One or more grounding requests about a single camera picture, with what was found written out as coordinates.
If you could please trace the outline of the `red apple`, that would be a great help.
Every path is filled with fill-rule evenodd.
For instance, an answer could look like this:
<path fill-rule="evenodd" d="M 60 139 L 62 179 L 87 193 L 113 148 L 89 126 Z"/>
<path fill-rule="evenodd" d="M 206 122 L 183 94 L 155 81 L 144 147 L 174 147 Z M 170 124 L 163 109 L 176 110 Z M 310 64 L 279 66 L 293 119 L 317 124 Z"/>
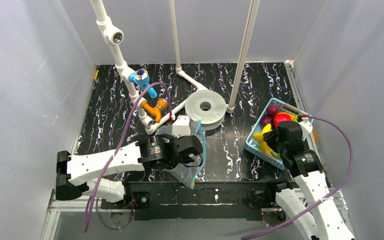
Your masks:
<path fill-rule="evenodd" d="M 293 119 L 294 119 L 294 116 L 291 116 L 289 113 L 279 112 L 274 116 L 273 124 L 274 124 L 274 127 L 277 128 L 279 123 L 285 122 L 285 121 L 292 121 Z"/>

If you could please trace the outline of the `clear zip top bag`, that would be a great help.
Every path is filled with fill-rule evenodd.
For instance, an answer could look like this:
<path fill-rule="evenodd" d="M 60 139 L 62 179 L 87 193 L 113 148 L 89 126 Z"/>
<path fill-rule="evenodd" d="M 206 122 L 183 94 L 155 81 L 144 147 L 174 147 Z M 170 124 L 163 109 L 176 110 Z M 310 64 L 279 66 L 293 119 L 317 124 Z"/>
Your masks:
<path fill-rule="evenodd" d="M 172 125 L 173 124 L 161 126 L 156 131 L 156 134 L 157 135 L 168 134 L 173 136 Z M 197 136 L 200 142 L 202 143 L 202 147 L 203 147 L 202 166 L 198 166 L 198 164 L 201 161 L 200 157 L 194 156 L 191 154 L 190 157 L 194 159 L 194 162 L 189 163 L 188 166 L 183 166 L 182 164 L 179 164 L 173 169 L 165 169 L 164 172 L 170 173 L 179 182 L 183 183 L 186 187 L 193 190 L 195 188 L 195 180 L 198 176 L 198 173 L 204 168 L 207 153 L 206 153 L 206 140 L 202 130 L 201 122 L 190 119 L 190 130 L 191 130 L 191 136 Z"/>

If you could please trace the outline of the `yellow banana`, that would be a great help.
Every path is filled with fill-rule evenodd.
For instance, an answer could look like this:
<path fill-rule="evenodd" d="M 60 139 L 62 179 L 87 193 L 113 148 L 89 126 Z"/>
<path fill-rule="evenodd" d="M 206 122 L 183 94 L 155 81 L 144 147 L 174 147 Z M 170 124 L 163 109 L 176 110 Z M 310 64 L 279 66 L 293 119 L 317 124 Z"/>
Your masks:
<path fill-rule="evenodd" d="M 268 154 L 269 156 L 272 156 L 278 160 L 281 159 L 280 155 L 276 152 L 274 152 L 264 141 L 264 134 L 269 133 L 272 131 L 272 124 L 267 124 L 264 128 L 262 128 L 261 132 L 256 132 L 252 135 L 253 139 L 259 142 L 259 149 Z"/>

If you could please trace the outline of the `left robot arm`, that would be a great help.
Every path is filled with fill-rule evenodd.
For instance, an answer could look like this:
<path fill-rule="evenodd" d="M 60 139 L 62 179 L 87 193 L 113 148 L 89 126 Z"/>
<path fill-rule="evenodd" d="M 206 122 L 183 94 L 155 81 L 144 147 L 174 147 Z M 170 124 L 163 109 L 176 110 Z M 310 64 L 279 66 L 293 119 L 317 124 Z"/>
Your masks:
<path fill-rule="evenodd" d="M 95 195 L 110 203 L 130 199 L 121 181 L 99 180 L 99 176 L 122 172 L 172 170 L 181 165 L 192 167 L 195 157 L 203 158 L 204 146 L 196 135 L 175 137 L 170 134 L 151 135 L 123 146 L 88 155 L 57 153 L 55 198 L 76 200 Z"/>

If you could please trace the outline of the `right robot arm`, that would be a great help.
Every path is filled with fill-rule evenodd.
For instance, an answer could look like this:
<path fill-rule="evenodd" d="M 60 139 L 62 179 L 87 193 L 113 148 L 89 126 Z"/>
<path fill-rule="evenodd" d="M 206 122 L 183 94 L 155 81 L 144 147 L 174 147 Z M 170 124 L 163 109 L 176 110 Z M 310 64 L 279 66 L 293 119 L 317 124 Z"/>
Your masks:
<path fill-rule="evenodd" d="M 315 151 L 304 146 L 304 137 L 313 125 L 309 120 L 282 121 L 265 133 L 264 141 L 280 155 L 285 167 L 299 186 L 307 206 L 286 180 L 271 181 L 264 199 L 281 207 L 305 240 L 353 240 L 329 191 L 326 175 Z"/>

